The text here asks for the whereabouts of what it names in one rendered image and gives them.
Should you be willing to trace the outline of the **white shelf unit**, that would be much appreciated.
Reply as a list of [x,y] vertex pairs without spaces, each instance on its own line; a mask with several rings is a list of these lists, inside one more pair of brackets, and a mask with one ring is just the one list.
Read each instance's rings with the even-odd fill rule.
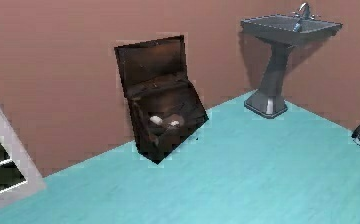
[[42,175],[0,108],[0,209],[45,187]]

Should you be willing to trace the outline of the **silver sink tap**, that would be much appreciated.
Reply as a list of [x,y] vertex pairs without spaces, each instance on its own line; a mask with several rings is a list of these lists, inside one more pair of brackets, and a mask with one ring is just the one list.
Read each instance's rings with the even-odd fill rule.
[[308,2],[303,2],[298,10],[293,13],[293,15],[297,18],[297,22],[293,27],[294,32],[302,31],[302,24],[305,20],[314,20],[315,16],[311,13],[310,5]]

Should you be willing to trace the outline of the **dark brown toilet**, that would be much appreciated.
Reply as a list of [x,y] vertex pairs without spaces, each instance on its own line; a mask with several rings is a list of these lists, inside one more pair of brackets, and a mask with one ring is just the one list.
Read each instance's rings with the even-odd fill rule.
[[208,121],[182,35],[114,48],[138,153],[158,164]]

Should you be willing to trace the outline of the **grey pedestal sink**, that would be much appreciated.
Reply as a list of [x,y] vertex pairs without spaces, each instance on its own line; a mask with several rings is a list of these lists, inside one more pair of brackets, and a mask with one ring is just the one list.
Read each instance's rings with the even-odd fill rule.
[[260,86],[244,102],[247,109],[268,119],[273,119],[288,109],[282,96],[282,87],[292,50],[326,40],[335,36],[342,28],[341,23],[281,14],[243,19],[241,26],[245,34],[271,46],[271,56]]

